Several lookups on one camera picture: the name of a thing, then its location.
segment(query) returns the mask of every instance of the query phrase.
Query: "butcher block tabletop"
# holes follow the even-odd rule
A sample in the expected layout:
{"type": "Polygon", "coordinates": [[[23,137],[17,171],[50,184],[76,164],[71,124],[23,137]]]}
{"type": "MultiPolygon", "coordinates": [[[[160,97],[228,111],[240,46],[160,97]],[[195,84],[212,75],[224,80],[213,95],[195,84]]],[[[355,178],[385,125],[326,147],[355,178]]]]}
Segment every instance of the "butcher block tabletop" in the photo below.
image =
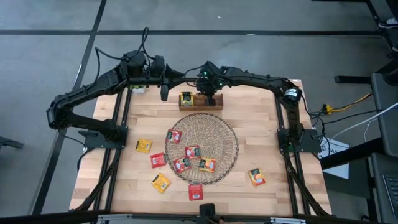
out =
{"type": "MultiPolygon", "coordinates": [[[[302,89],[300,80],[293,81],[302,89]]],[[[224,87],[217,93],[222,93],[224,97],[222,111],[179,111],[178,95],[182,91],[196,92],[186,84],[176,86],[170,90],[167,102],[160,100],[160,88],[156,86],[147,88],[144,94],[133,93],[127,121],[127,143],[121,153],[111,211],[198,214],[199,205],[214,203],[220,215],[291,216],[284,158],[279,153],[276,134],[278,120],[274,94],[250,86],[224,87]],[[178,120],[199,112],[222,118],[233,128],[238,138],[239,155],[224,179],[203,186],[203,200],[189,201],[188,183],[175,175],[168,164],[153,169],[150,155],[165,152],[167,130],[178,120]],[[138,139],[153,141],[150,153],[135,150],[138,139]],[[266,184],[253,186],[248,171],[255,168],[262,170],[266,184]],[[164,194],[151,185],[159,172],[171,181],[164,194]]],[[[118,124],[126,92],[123,93],[118,124]]],[[[111,118],[115,101],[116,95],[99,97],[93,117],[111,118]]],[[[300,102],[300,119],[304,127],[311,128],[303,100],[300,102]]],[[[300,155],[306,186],[323,209],[331,212],[318,159],[311,153],[300,155]]],[[[70,208],[79,206],[98,183],[103,157],[104,149],[95,149],[82,159],[70,208]]],[[[297,186],[295,188],[298,209],[303,213],[300,191],[297,186]]],[[[100,208],[104,208],[107,192],[108,184],[103,190],[100,208]]]]}

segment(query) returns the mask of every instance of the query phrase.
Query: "wire basket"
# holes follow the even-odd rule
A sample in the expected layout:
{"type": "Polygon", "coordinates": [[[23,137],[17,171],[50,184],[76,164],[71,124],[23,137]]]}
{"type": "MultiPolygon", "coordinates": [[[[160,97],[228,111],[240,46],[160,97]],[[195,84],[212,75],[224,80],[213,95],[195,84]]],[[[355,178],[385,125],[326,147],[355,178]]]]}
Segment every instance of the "wire basket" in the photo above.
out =
{"type": "Polygon", "coordinates": [[[212,184],[224,178],[238,158],[238,139],[221,118],[195,113],[182,118],[172,128],[182,132],[179,144],[166,142],[165,158],[171,169],[190,184],[212,184]],[[173,161],[185,156],[185,146],[199,145],[201,156],[216,159],[215,171],[199,170],[200,159],[190,159],[192,168],[177,173],[173,161]]]}

